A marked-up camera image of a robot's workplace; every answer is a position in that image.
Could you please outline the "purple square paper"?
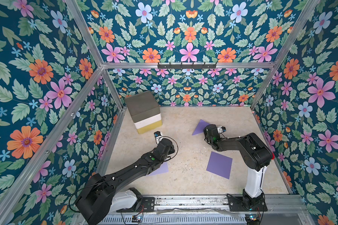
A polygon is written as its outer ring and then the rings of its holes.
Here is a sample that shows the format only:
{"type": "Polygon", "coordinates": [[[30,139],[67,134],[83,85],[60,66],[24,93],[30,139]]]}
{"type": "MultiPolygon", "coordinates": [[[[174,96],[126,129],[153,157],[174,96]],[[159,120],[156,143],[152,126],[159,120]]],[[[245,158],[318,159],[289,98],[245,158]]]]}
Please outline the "purple square paper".
{"type": "Polygon", "coordinates": [[[210,125],[210,123],[204,121],[204,120],[200,120],[198,125],[196,126],[195,130],[193,131],[192,135],[195,136],[197,134],[201,134],[203,133],[203,130],[205,129],[205,127],[207,125],[210,125]]]}
{"type": "Polygon", "coordinates": [[[206,171],[230,179],[233,159],[216,152],[211,152],[206,171]]]}

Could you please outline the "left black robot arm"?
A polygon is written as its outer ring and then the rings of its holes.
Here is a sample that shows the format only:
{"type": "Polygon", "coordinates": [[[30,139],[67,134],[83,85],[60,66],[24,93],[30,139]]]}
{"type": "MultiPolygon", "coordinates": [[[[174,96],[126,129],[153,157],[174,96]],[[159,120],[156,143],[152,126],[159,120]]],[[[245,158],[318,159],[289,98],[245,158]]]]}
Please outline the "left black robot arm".
{"type": "Polygon", "coordinates": [[[74,204],[89,225],[101,222],[109,213],[114,196],[125,186],[159,169],[175,153],[173,142],[163,137],[157,146],[136,162],[112,174],[93,175],[74,204]]]}

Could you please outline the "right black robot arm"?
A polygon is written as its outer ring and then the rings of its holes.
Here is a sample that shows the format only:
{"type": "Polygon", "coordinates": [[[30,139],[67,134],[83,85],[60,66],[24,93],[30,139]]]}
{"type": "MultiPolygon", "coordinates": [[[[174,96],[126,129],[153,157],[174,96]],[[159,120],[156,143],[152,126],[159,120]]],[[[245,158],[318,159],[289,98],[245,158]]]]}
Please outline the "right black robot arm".
{"type": "Polygon", "coordinates": [[[242,203],[246,208],[264,201],[262,189],[264,176],[272,160],[272,151],[255,133],[246,136],[226,138],[220,137],[225,127],[209,124],[203,129],[204,140],[218,152],[239,151],[248,167],[247,183],[243,189],[242,203]]]}

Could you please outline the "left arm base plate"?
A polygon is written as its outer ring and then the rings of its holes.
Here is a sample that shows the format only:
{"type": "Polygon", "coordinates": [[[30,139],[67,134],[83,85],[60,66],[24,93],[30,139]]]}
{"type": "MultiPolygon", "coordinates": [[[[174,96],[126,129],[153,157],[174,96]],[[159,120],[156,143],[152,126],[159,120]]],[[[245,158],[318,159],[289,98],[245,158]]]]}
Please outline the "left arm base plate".
{"type": "Polygon", "coordinates": [[[155,209],[155,198],[154,197],[144,197],[140,200],[137,200],[136,203],[129,209],[121,209],[116,212],[153,212],[155,209]]]}

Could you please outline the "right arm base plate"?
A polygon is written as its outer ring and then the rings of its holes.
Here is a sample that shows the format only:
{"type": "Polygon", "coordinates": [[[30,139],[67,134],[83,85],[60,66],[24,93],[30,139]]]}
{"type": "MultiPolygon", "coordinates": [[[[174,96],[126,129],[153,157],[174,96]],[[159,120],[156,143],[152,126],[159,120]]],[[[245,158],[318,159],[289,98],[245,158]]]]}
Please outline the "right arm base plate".
{"type": "Polygon", "coordinates": [[[267,212],[268,208],[265,202],[265,194],[261,193],[256,198],[249,195],[236,197],[231,194],[226,195],[228,199],[229,209],[231,212],[267,212]]]}

